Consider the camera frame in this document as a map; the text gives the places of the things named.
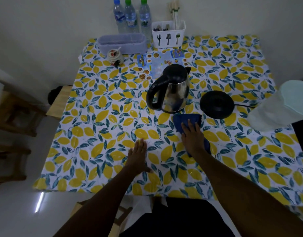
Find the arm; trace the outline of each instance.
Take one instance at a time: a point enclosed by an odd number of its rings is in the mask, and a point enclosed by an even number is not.
[[[151,169],[145,164],[147,144],[141,139],[130,149],[124,168],[81,207],[54,235],[108,236],[121,200],[134,177]]]
[[[242,236],[303,236],[303,221],[269,193],[233,171],[204,149],[204,135],[182,125],[182,141],[208,176],[222,207]]]

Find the tablecloth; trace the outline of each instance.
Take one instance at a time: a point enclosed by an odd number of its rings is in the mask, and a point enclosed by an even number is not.
[[[189,97],[181,113],[202,114],[201,130],[212,155],[281,203],[303,206],[303,153],[290,125],[258,132],[246,120],[249,107],[237,106],[221,120],[200,110],[201,96],[211,90],[224,91],[236,104],[249,106],[276,91],[258,37],[184,37],[181,48],[192,67]],[[36,188],[97,192],[122,169],[134,142],[144,138],[147,165],[154,172],[138,175],[126,194],[216,199],[201,167],[187,156],[173,115],[146,106],[153,79],[138,78],[137,55],[124,55],[124,64],[112,67],[97,40],[90,39],[80,60]]]

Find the hand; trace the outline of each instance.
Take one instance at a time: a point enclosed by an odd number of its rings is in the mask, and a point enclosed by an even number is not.
[[[148,168],[145,164],[147,143],[144,139],[137,140],[134,149],[130,149],[127,155],[127,161],[125,167],[129,167],[135,172],[135,175],[142,173],[143,171],[152,172],[151,168]]]
[[[194,128],[190,119],[188,119],[188,126],[190,130],[183,123],[181,123],[181,127],[184,131],[182,134],[182,142],[188,153],[194,157],[199,151],[205,151],[204,135],[201,132],[198,123],[195,124]]]

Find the tile floor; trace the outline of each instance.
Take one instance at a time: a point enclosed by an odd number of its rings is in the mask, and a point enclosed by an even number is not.
[[[12,134],[0,131],[0,142],[17,143],[31,149],[27,158],[27,179],[0,185],[0,237],[50,237],[67,221],[75,203],[92,197],[90,193],[49,192],[45,193],[39,212],[35,208],[40,193],[32,189],[39,177],[45,158],[56,131],[58,121],[45,117],[40,123],[36,137]],[[219,202],[211,201],[219,211],[225,223],[236,236],[240,236],[231,219]],[[148,197],[125,196],[121,203],[124,207],[133,207],[126,228],[141,215],[151,212]]]

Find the cleaning cloth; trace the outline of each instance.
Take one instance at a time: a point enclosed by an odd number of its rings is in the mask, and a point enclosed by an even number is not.
[[[199,126],[201,126],[201,119],[202,116],[200,114],[178,114],[178,115],[174,115],[172,120],[173,120],[173,124],[175,125],[175,128],[177,129],[177,131],[182,134],[183,129],[181,127],[181,123],[183,123],[187,128],[189,128],[189,124],[188,124],[188,119],[190,119],[191,123],[193,124],[193,126],[198,123]],[[204,148],[205,150],[211,155],[211,146],[209,141],[204,138]]]

